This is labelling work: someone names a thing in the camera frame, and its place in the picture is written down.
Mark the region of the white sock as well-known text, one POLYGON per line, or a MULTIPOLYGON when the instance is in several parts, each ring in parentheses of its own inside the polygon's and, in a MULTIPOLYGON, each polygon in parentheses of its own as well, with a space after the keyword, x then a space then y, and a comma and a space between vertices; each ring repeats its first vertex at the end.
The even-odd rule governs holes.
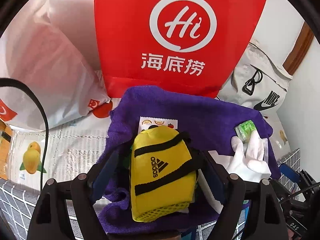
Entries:
POLYGON ((270 168, 264 161, 264 141, 257 130, 251 132, 246 150, 244 143, 236 136, 232 137, 231 146, 234 156, 227 167, 229 174, 237 174, 242 180, 254 183, 270 178, 270 168))

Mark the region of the purple towel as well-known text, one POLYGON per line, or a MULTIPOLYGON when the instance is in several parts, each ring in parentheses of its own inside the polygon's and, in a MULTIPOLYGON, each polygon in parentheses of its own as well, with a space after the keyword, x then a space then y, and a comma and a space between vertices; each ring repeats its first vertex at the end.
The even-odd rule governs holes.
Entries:
MULTIPOLYGON (((178 130, 189 133, 192 147, 230 156, 234 154, 231 138, 236 135, 234 129, 239 124, 252 120, 262 138, 267 139, 273 133, 272 127, 254 109, 202 96, 167 92, 156 86, 138 86, 129 88, 111 112, 104 154, 116 152, 124 158, 123 143, 137 135, 138 122, 143 116, 175 119, 178 130)), ((104 195, 110 203, 98 218, 107 233, 130 235, 187 229, 218 218, 202 191, 197 189, 188 213, 173 213, 151 223, 135 222, 129 205, 129 173, 120 167, 104 195)))

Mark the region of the white mesh drawstring pouch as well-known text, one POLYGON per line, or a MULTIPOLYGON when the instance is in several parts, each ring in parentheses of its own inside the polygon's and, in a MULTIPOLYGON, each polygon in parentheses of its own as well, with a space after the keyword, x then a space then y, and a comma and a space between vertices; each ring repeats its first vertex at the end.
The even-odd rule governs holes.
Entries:
POLYGON ((251 139, 247 146, 246 157, 268 164, 268 140, 266 138, 251 139))

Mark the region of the brown wooden door frame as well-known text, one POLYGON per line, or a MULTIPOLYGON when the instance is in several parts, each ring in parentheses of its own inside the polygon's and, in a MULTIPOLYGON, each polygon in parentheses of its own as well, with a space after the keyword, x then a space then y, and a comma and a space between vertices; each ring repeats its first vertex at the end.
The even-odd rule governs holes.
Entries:
POLYGON ((313 38, 314 34, 311 28, 306 22, 304 22, 291 52, 283 63, 284 69, 290 75, 293 75, 296 72, 304 60, 304 57, 311 46, 313 38))

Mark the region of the red paper shopping bag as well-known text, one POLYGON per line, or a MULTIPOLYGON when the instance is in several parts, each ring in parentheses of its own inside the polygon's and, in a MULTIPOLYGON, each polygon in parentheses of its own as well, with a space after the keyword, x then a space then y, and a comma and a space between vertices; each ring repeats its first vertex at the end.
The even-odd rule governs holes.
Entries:
POLYGON ((214 98, 243 55, 266 0, 94 0, 107 93, 133 86, 214 98))

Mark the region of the grey checked blanket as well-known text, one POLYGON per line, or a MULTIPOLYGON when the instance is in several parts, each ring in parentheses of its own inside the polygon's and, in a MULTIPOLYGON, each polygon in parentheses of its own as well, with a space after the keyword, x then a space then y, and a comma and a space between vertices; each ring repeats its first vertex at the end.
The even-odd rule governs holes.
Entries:
MULTIPOLYGON (((295 171, 300 171, 300 148, 283 156, 277 163, 279 165, 287 164, 295 171)), ((292 192, 299 190, 297 184, 289 182, 289 179, 284 177, 284 175, 281 175, 279 181, 292 192)), ((16 239, 27 239, 29 224, 37 199, 37 194, 26 193, 25 190, 1 178, 1 211, 16 239)), ((249 207, 242 210, 236 226, 235 235, 244 228, 248 211, 249 207)), ((73 208, 69 211, 69 217, 75 239, 83 239, 76 217, 72 213, 73 208)), ((215 224, 215 220, 209 223, 198 224, 190 233, 187 235, 185 233, 181 239, 207 239, 215 224)))

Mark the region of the wooden furniture piece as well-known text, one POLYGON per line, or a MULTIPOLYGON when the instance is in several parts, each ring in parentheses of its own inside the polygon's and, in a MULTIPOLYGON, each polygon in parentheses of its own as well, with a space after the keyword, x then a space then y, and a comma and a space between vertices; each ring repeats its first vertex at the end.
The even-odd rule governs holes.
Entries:
POLYGON ((12 130, 1 120, 1 144, 0 144, 0 174, 7 180, 9 174, 9 152, 12 130))

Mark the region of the green pocket tissue pack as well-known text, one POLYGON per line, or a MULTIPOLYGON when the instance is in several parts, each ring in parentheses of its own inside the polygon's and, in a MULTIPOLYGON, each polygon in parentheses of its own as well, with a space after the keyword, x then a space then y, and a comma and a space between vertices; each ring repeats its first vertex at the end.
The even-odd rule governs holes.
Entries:
POLYGON ((243 143, 248 143, 251 133, 256 130, 252 120, 247 120, 234 128, 236 135, 243 143))

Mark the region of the yellow Adidas pouch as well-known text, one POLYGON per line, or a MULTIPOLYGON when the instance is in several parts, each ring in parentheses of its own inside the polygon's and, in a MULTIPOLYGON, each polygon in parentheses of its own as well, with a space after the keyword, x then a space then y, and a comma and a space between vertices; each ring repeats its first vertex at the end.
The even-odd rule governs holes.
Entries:
POLYGON ((200 168, 187 132, 152 125, 134 139, 130 161, 132 218, 148 223, 188 209, 200 168))

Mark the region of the beige Nike bag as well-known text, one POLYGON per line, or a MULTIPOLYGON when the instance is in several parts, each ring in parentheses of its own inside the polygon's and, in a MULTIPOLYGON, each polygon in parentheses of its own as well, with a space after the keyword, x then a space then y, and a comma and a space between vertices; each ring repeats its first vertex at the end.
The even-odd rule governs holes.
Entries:
POLYGON ((269 116, 284 102, 291 80, 283 66, 250 42, 217 97, 269 116))

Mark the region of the white Miniso plastic bag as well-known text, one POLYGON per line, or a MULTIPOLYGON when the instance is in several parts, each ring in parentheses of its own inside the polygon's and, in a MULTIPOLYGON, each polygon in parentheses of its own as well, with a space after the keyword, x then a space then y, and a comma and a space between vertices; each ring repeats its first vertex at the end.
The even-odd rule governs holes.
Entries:
POLYGON ((109 102, 94 69, 49 17, 49 0, 29 0, 1 36, 1 77, 21 81, 44 114, 21 90, 1 89, 1 119, 43 131, 86 116, 109 102))

